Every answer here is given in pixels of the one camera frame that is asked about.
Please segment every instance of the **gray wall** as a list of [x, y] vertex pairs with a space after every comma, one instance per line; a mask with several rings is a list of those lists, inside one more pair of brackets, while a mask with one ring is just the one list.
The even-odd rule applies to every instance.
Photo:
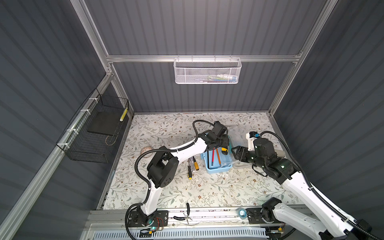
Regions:
[[383, 1], [339, 1], [275, 114], [310, 181], [381, 237], [383, 42]]
[[[86, 0], [110, 55], [292, 55], [324, 1]], [[238, 84], [175, 84], [171, 63], [115, 63], [135, 112], [268, 110], [291, 63], [243, 63]]]
[[[69, 1], [0, 1], [0, 16], [2, 222], [105, 72]], [[65, 158], [15, 239], [75, 239], [109, 167]]]

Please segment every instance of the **leaf pattern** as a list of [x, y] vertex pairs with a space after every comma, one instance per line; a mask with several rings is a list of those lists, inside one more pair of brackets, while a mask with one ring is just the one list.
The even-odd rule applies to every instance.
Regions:
[[[273, 131], [266, 113], [135, 115], [104, 209], [127, 209], [133, 203], [142, 201], [146, 195], [147, 185], [134, 170], [134, 163], [141, 149], [146, 146], [175, 147], [194, 139], [192, 122], [197, 119], [220, 121], [228, 127], [230, 137], [235, 133], [236, 136], [233, 137], [245, 143], [245, 134], [249, 131]], [[196, 128], [198, 132], [203, 132], [210, 126], [204, 122], [197, 122]], [[274, 147], [281, 149], [276, 138], [269, 134], [263, 137], [270, 138]], [[139, 171], [144, 176], [147, 175], [146, 166], [153, 155], [140, 161]], [[191, 207], [245, 207], [261, 205], [271, 197], [283, 200], [287, 204], [302, 204], [298, 197], [285, 191], [275, 180], [256, 174], [249, 166], [238, 168], [236, 163], [228, 172], [208, 174], [200, 155], [196, 155], [195, 158], [200, 170], [194, 171], [190, 180], [187, 178], [187, 161], [180, 164], [173, 181], [162, 191], [158, 202], [159, 208], [181, 208], [185, 207], [186, 202], [189, 202]]]

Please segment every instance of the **blue plastic box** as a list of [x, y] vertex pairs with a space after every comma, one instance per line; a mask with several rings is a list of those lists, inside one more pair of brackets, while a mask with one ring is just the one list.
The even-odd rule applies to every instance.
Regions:
[[207, 159], [207, 152], [200, 154], [201, 159], [204, 159], [204, 161], [205, 161], [205, 168], [207, 169], [207, 172], [209, 174], [212, 174], [212, 173], [229, 171], [229, 169], [232, 167], [232, 162], [233, 162], [230, 154], [228, 153], [228, 155], [224, 155], [221, 153], [221, 148], [218, 149], [218, 153], [219, 153], [220, 161], [221, 161], [221, 166], [222, 166], [222, 167], [220, 167], [220, 165], [218, 163], [217, 152], [216, 152], [216, 150], [214, 150], [214, 151], [215, 151], [215, 155], [214, 155], [214, 165], [213, 166], [212, 166], [212, 150], [208, 151], [208, 155], [209, 155], [208, 159]]

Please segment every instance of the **wire basket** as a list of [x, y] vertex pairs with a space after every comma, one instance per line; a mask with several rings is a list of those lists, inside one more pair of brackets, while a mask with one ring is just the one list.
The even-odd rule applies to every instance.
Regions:
[[184, 61], [175, 58], [175, 82], [177, 84], [236, 84], [238, 83], [241, 61]]
[[112, 136], [88, 132], [88, 128], [99, 112], [123, 115], [127, 113], [128, 99], [99, 95], [84, 113], [79, 123], [71, 131], [66, 143], [56, 143], [65, 154], [75, 161], [108, 163], [113, 161], [119, 149], [129, 117], [117, 123]]

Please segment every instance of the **blue tape roll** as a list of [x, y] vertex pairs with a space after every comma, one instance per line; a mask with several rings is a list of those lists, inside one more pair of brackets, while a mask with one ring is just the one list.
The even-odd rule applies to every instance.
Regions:
[[242, 207], [239, 207], [237, 210], [236, 210], [236, 213], [237, 213], [237, 216], [240, 217], [241, 219], [246, 219], [248, 216], [247, 216], [247, 210], [245, 210], [244, 208]]

